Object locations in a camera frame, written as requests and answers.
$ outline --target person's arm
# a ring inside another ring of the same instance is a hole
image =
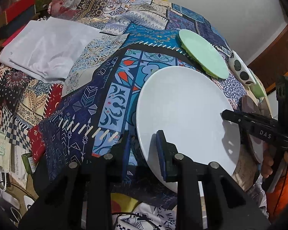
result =
[[[288,163],[288,152],[285,153],[284,159]],[[261,167],[261,174],[264,178],[267,178],[269,175],[272,174],[271,169],[272,165],[273,165],[273,158],[266,150],[263,154],[263,164]],[[286,168],[283,171],[282,177],[279,179],[277,185],[275,186],[274,191],[272,193],[266,193],[266,205],[270,221],[273,221],[288,204],[288,173],[286,175],[286,181],[285,181],[285,174],[286,174]],[[284,189],[281,194],[280,200],[277,203],[284,182],[285,182]]]

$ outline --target white wall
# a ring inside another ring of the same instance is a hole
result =
[[[274,92],[272,92],[272,93],[270,93],[268,95],[268,100],[270,102],[272,117],[277,119],[277,116],[278,116],[278,101],[276,100],[276,91],[274,91]]]
[[[287,25],[279,0],[169,0],[203,15],[249,64]]]

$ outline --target tablecloth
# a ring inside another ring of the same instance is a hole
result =
[[[1,65],[0,128],[11,144],[32,150],[29,132],[53,112],[61,100],[62,88],[62,84],[44,83]]]
[[[64,82],[62,100],[52,105],[52,114],[46,115],[45,108],[39,124],[30,125],[36,127],[33,140],[46,148],[50,180],[71,161],[82,163],[85,156],[107,153],[128,129],[133,137],[127,177],[113,184],[112,192],[173,208],[176,194],[157,180],[140,151],[135,130],[137,99],[155,70],[183,66],[206,75],[180,47],[180,29],[201,35],[228,63],[232,51],[226,40],[203,16],[162,0],[64,0],[59,18],[97,27],[104,36],[92,40],[75,62]],[[224,92],[233,109],[239,109],[246,91],[232,72],[229,70],[226,80],[206,76]],[[245,190],[252,185],[250,178],[257,169],[251,163],[242,145],[233,177]]]

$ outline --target wooden cabinet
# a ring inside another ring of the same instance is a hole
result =
[[[288,76],[288,25],[248,68],[262,81],[267,93],[275,89],[278,75]]]

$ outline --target metal screw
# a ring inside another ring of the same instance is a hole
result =
[[[220,167],[220,165],[217,162],[211,162],[210,166],[214,169],[217,169],[218,167]]]
[[[183,154],[177,153],[177,154],[175,154],[175,158],[178,159],[178,160],[182,160],[183,159]]]
[[[107,153],[103,156],[106,160],[112,159],[113,155],[111,153]]]
[[[71,162],[68,167],[71,168],[71,169],[74,169],[78,166],[78,164],[76,162]]]

